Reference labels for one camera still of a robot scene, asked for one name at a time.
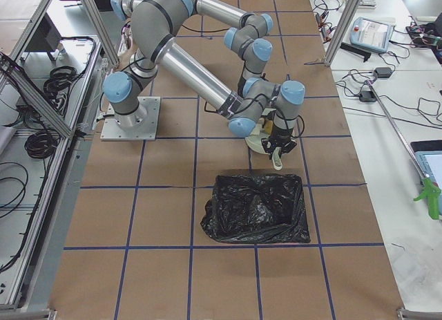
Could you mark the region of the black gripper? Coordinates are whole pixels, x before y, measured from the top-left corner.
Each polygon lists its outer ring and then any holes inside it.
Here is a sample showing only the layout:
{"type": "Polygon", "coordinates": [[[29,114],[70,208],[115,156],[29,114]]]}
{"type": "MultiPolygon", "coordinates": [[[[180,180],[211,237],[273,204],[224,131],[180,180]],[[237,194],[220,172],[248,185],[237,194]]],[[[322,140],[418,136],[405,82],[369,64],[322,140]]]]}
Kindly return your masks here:
{"type": "Polygon", "coordinates": [[[296,137],[293,136],[295,121],[273,121],[273,129],[267,142],[271,149],[281,147],[282,155],[289,153],[296,146],[296,137]]]}

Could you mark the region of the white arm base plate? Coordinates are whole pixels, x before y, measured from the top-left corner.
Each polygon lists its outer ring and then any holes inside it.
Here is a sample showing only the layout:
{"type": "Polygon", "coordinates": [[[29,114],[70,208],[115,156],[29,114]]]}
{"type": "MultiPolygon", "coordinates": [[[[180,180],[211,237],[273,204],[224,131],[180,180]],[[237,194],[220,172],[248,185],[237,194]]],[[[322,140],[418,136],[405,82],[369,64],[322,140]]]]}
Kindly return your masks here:
{"type": "Polygon", "coordinates": [[[160,97],[138,97],[139,107],[133,114],[119,115],[109,105],[101,132],[103,141],[154,141],[160,114],[160,97]]]}

